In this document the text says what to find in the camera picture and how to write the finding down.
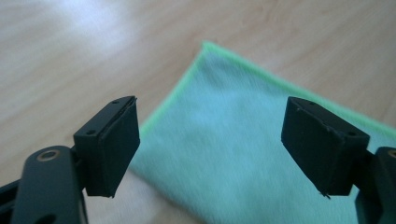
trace wooden table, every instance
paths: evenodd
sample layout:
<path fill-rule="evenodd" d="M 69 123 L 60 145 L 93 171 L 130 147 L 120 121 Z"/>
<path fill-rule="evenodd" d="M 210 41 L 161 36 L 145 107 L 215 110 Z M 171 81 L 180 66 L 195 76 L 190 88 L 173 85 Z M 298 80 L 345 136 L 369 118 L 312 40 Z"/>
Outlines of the wooden table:
<path fill-rule="evenodd" d="M 396 2 L 2 1 L 0 186 L 24 160 L 109 101 L 138 97 L 140 124 L 216 42 L 297 85 L 396 127 Z M 198 223 L 127 172 L 91 223 Z"/>

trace small hole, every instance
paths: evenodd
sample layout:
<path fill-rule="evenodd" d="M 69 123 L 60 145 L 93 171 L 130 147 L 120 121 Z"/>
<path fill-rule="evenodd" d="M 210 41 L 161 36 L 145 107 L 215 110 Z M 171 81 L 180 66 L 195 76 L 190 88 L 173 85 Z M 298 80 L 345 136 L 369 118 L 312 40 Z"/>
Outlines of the small hole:
<path fill-rule="evenodd" d="M 91 135 L 91 134 L 94 134 L 94 133 L 96 133 L 95 130 L 89 130 L 89 131 L 87 131 L 87 135 Z"/>
<path fill-rule="evenodd" d="M 396 150 L 390 150 L 390 151 L 388 151 L 388 154 L 389 154 L 391 157 L 393 157 L 393 158 L 396 159 Z"/>
<path fill-rule="evenodd" d="M 52 224 L 56 220 L 56 216 L 53 214 L 49 214 L 41 217 L 39 220 L 35 222 L 35 224 Z"/>
<path fill-rule="evenodd" d="M 37 156 L 38 161 L 52 161 L 53 159 L 57 158 L 60 154 L 60 151 L 57 149 L 48 150 L 42 152 L 40 155 Z"/>

